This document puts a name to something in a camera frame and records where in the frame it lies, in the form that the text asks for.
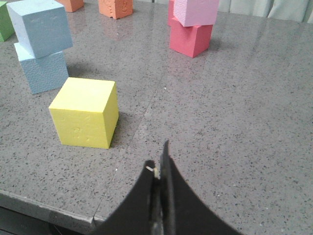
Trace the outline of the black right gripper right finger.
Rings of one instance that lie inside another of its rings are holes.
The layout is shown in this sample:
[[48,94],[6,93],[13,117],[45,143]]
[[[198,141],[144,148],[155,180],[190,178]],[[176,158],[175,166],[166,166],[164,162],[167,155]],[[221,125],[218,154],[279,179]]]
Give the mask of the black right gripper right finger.
[[165,235],[238,235],[192,191],[169,155],[169,142],[160,158],[161,205]]

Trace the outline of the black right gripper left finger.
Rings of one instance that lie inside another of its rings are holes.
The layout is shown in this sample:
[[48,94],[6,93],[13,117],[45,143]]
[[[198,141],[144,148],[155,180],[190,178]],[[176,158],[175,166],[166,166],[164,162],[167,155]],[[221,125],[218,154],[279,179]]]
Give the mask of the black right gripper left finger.
[[155,162],[148,160],[124,201],[97,226],[93,235],[160,235],[160,180],[155,177]]

